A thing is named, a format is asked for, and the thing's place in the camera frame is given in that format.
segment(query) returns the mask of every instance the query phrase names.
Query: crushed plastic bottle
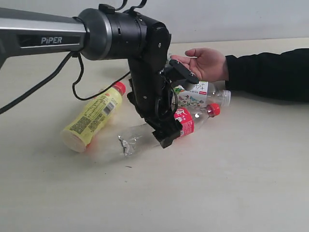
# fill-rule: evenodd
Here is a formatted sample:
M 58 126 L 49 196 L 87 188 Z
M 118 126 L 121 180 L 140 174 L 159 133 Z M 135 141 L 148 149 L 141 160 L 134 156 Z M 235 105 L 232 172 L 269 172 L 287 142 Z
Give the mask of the crushed plastic bottle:
M 178 105 L 182 107 L 206 107 L 208 104 L 217 103 L 221 107 L 228 106 L 231 101 L 231 92 L 228 90 L 218 90 L 213 83 L 200 81 L 190 91 L 186 91 L 181 86 L 174 88 Z
M 64 144 L 76 152 L 86 151 L 96 133 L 121 105 L 125 92 L 126 86 L 117 82 L 105 93 L 90 100 L 77 118 L 61 132 Z
M 176 111 L 174 117 L 183 126 L 183 130 L 181 131 L 181 137 L 183 137 L 200 129 L 208 118 L 215 117 L 219 114 L 220 106 L 213 103 L 206 108 L 181 107 Z M 153 136 L 153 131 L 154 129 L 148 124 L 134 126 L 123 130 L 117 136 L 103 140 L 100 144 L 104 147 L 104 152 L 106 153 L 113 153 L 114 155 L 118 153 L 129 157 L 160 145 Z

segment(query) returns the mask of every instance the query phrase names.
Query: barcode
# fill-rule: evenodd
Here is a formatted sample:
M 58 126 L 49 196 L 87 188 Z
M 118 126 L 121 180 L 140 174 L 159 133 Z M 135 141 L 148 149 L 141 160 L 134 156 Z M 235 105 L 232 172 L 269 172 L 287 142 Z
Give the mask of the barcode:
M 106 113 L 107 115 L 109 115 L 111 113 L 111 111 L 115 108 L 115 105 L 110 102 L 108 103 L 108 105 L 104 108 L 103 112 Z
M 98 128 L 98 125 L 101 123 L 101 121 L 104 120 L 105 117 L 103 117 L 103 114 L 100 113 L 93 121 L 92 123 L 89 125 L 89 129 L 94 132 L 97 128 Z
M 75 131 L 79 134 L 83 133 L 86 127 L 90 124 L 91 120 L 83 116 L 77 123 L 75 123 L 70 130 Z

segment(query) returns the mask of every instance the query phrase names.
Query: silver arm segment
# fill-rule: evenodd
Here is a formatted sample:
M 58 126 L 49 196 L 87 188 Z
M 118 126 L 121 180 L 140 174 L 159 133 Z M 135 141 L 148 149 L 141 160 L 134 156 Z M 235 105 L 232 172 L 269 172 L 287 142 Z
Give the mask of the silver arm segment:
M 0 68 L 8 57 L 80 51 L 85 35 L 74 18 L 0 8 Z

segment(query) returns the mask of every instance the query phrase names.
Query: white table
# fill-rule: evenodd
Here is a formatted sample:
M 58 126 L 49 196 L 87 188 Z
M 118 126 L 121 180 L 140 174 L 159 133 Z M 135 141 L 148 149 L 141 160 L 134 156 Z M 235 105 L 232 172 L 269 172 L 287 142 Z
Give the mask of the white table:
M 204 46 L 238 56 L 309 47 L 309 39 L 174 44 L 171 52 Z M 1 106 L 63 57 L 7 60 Z M 128 71 L 124 60 L 85 60 L 85 68 L 83 96 Z M 165 150 L 94 161 L 69 151 L 59 137 L 84 105 L 71 92 L 78 72 L 72 59 L 55 80 L 0 116 L 0 231 L 308 231 L 309 105 L 235 94 L 220 116 Z M 140 123 L 125 98 L 104 133 Z

